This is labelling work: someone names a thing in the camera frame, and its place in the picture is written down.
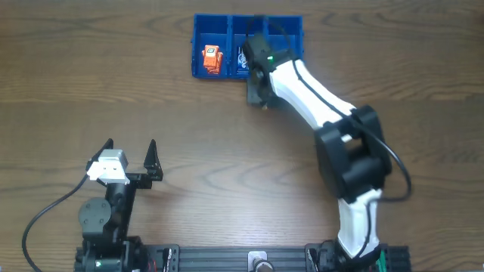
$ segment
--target orange object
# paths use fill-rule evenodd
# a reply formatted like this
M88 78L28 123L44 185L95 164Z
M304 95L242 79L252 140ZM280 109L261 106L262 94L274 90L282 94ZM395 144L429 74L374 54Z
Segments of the orange object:
M222 66L223 53L219 52L218 45L205 45L205 50L202 50L203 67L208 73L218 75L220 74L220 67Z

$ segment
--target wood grain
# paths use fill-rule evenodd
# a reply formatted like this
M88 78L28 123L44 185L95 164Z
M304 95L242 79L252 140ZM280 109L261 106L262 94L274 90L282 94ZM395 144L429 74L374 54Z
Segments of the wood grain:
M181 246L304 245L334 238L337 204L312 132L292 111L245 104L245 85L191 77L194 13L302 14L305 59L335 94L380 114L414 179L379 208L381 240L414 270L484 262L484 4L471 0L0 2L0 266L29 271L20 238L69 191L107 138L130 171L157 140L164 182L139 191L130 234ZM398 173L385 194L398 194ZM42 217L28 245L72 270L88 183Z

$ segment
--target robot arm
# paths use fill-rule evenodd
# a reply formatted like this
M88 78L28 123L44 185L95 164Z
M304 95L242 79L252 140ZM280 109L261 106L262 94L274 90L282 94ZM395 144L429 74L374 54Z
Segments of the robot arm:
M356 109L340 100L311 76L291 50L274 52L260 34L246 40L244 54L261 99L284 99L315 131L319 170L340 209L335 250L340 267L374 263L380 255L377 200L391 164L386 151L352 124L364 125L383 140L376 113L368 106ZM361 139L361 146L347 150L345 143L352 139Z

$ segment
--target blue plastic bin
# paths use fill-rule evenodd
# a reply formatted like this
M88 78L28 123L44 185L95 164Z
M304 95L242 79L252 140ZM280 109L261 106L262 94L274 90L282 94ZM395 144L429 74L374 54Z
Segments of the blue plastic bin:
M200 79L246 79L249 75L237 70L238 48L245 41L247 24L253 15L195 14L194 36L191 40L191 73ZM303 18L301 16L267 16L282 26L290 38L290 47L303 58ZM265 20L254 20L249 35L262 32L275 50L287 48L284 36ZM203 67L205 45L218 45L223 53L220 74L209 74Z

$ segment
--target wooden table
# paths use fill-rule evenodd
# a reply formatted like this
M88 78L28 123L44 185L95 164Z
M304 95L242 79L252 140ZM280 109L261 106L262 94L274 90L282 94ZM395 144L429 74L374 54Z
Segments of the wooden table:
M306 63L341 98L370 104L413 177L411 201L379 207L384 243L415 270L484 261L484 4L441 1L0 3L0 266L28 271L23 229L71 190L113 138L132 172L156 139L166 178L139 191L130 234L181 246L304 245L334 238L336 200L311 129L245 103L245 84L191 76L194 13L301 14ZM385 194L404 189L399 171ZM29 252L68 271L87 183L43 216Z

